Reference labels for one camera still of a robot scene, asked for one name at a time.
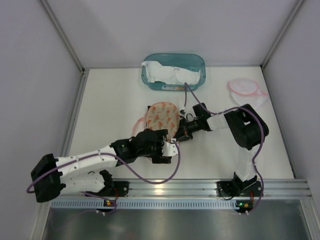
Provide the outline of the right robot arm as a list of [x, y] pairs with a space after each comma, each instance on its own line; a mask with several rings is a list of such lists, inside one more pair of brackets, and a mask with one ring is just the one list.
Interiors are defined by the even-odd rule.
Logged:
[[217, 114], [210, 113], [204, 103], [193, 106], [195, 119], [185, 117], [179, 122], [174, 138], [185, 142], [193, 138], [198, 131], [212, 132], [229, 129], [239, 146], [238, 165], [230, 181], [220, 182], [220, 191], [241, 192], [258, 183], [256, 158], [260, 153], [266, 136], [269, 134], [267, 124], [261, 119], [250, 104], [235, 107]]

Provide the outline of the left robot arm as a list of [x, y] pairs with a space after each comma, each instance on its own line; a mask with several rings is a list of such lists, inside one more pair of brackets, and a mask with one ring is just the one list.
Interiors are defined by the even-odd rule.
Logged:
[[31, 171], [28, 194], [38, 203], [60, 195], [90, 193], [106, 196], [114, 188], [109, 169], [127, 166], [137, 158], [150, 158], [153, 164], [170, 164], [178, 150], [175, 140], [167, 139], [168, 130], [145, 129], [131, 138], [117, 140], [103, 148], [80, 155], [44, 155]]

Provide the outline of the floral pink laundry bag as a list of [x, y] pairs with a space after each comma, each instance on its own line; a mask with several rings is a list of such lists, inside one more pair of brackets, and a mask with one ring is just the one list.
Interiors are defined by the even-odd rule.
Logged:
[[167, 139], [172, 139], [180, 126], [180, 115], [178, 107], [167, 101], [161, 101], [151, 105], [143, 117], [141, 117], [132, 128], [132, 136], [138, 133], [138, 128], [153, 131], [167, 130]]

